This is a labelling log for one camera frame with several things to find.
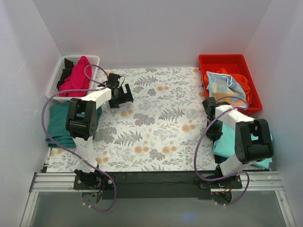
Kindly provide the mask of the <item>turquoise t shirt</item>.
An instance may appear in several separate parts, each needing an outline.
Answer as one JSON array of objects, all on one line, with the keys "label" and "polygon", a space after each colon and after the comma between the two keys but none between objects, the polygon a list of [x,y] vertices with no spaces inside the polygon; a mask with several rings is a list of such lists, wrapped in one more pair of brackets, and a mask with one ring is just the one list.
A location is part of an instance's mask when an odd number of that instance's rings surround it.
[{"label": "turquoise t shirt", "polygon": [[222,136],[214,142],[213,154],[228,159],[235,153],[235,132],[223,123],[222,133]]}]

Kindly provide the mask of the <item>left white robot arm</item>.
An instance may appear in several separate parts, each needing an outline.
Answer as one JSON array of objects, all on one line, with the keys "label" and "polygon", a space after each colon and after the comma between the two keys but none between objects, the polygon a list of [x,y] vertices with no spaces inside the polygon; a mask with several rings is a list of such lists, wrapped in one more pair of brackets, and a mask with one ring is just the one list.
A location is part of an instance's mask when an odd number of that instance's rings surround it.
[{"label": "left white robot arm", "polygon": [[106,88],[99,85],[97,91],[82,98],[72,98],[69,103],[66,130],[70,133],[76,145],[75,153],[81,160],[75,173],[79,181],[90,189],[100,188],[103,183],[100,172],[96,170],[98,164],[93,148],[98,110],[105,102],[109,103],[110,108],[116,109],[120,104],[134,101],[128,84],[125,85],[124,92],[121,78],[125,77],[110,73],[105,82]]}]

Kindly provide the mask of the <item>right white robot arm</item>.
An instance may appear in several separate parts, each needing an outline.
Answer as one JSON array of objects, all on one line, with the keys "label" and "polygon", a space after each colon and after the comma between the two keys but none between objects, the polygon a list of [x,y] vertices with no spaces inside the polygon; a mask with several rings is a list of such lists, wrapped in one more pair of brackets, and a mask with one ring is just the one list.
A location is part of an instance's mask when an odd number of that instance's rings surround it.
[{"label": "right white robot arm", "polygon": [[268,122],[264,119],[254,119],[242,114],[237,107],[228,102],[217,102],[215,98],[206,98],[203,108],[207,115],[207,128],[204,135],[212,142],[222,136],[223,124],[233,129],[234,154],[220,163],[214,175],[200,177],[205,182],[215,182],[220,188],[227,187],[232,177],[240,174],[246,167],[271,158],[274,154]]}]

